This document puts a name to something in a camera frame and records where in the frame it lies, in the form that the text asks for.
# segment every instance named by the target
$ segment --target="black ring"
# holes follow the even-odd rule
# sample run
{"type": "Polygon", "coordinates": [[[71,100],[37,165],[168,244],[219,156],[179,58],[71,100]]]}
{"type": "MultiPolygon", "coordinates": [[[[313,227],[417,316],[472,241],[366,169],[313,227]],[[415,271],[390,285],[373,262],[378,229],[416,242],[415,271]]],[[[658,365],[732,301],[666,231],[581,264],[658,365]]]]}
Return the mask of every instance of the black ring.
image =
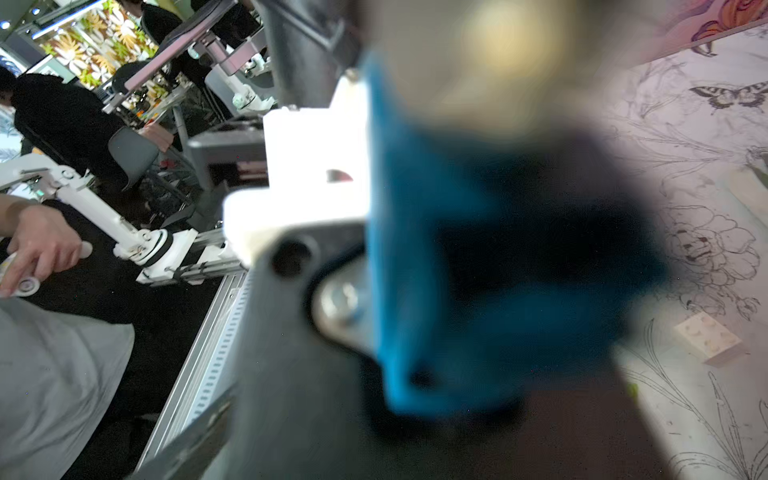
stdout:
{"type": "Polygon", "coordinates": [[[142,265],[142,268],[148,268],[156,264],[157,261],[161,259],[163,255],[165,255],[165,253],[170,249],[170,246],[174,244],[174,236],[172,233],[168,233],[167,230],[166,230],[165,238],[166,240],[165,240],[165,243],[163,243],[163,246],[160,247],[160,249],[157,252],[155,252],[154,255],[150,257],[149,260],[144,262],[144,265],[142,265]]]}

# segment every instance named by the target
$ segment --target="gray shirt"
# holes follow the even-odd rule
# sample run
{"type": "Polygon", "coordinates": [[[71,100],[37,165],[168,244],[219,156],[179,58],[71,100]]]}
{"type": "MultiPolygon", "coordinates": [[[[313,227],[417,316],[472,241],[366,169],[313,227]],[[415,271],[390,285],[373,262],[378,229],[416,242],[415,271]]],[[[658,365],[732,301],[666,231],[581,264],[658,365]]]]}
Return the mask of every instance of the gray shirt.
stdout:
{"type": "Polygon", "coordinates": [[[104,416],[133,345],[130,325],[0,300],[0,478],[61,478],[104,416]]]}

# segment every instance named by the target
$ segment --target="white controller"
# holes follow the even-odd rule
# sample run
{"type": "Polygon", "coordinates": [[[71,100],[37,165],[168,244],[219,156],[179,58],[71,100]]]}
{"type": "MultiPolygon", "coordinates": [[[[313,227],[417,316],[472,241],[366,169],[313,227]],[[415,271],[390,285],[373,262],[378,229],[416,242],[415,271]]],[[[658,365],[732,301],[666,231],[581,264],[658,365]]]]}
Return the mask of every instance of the white controller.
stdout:
{"type": "MultiPolygon", "coordinates": [[[[80,249],[80,258],[88,258],[91,253],[93,253],[93,251],[94,246],[91,245],[91,242],[83,242],[80,249]]],[[[11,266],[11,263],[13,263],[15,258],[16,253],[12,253],[8,256],[8,258],[0,263],[0,282],[5,276],[5,272],[8,270],[8,267],[11,266]]],[[[28,276],[23,278],[22,281],[18,283],[16,291],[12,296],[30,296],[34,295],[38,290],[40,290],[40,280],[34,278],[33,276],[28,276]]]]}

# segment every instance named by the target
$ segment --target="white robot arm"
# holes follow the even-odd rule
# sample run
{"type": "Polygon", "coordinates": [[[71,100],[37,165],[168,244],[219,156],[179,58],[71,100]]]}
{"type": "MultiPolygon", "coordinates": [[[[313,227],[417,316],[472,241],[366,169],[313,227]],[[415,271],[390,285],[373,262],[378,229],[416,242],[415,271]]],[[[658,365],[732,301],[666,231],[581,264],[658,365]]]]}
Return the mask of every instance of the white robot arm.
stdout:
{"type": "Polygon", "coordinates": [[[231,259],[229,250],[221,246],[221,235],[213,234],[215,231],[205,233],[202,239],[198,239],[194,229],[173,235],[167,230],[137,230],[90,191],[77,171],[56,164],[45,155],[23,155],[3,163],[0,167],[0,190],[35,178],[40,179],[37,188],[43,198],[71,205],[116,242],[113,250],[116,257],[143,267],[137,278],[139,283],[200,282],[207,276],[240,269],[239,261],[231,259]],[[181,262],[193,247],[205,248],[200,260],[193,266],[181,267],[181,262]],[[179,275],[180,271],[184,272],[183,276],[179,275]]]}

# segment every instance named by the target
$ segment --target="metal bolt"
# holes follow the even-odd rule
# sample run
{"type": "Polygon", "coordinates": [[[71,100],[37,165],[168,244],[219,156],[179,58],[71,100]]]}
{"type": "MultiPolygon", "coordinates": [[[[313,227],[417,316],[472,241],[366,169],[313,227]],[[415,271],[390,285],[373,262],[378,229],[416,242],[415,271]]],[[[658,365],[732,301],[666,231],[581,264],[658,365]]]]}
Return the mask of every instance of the metal bolt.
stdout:
{"type": "Polygon", "coordinates": [[[350,282],[330,284],[320,296],[320,305],[329,320],[348,325],[357,320],[359,297],[350,282]]]}

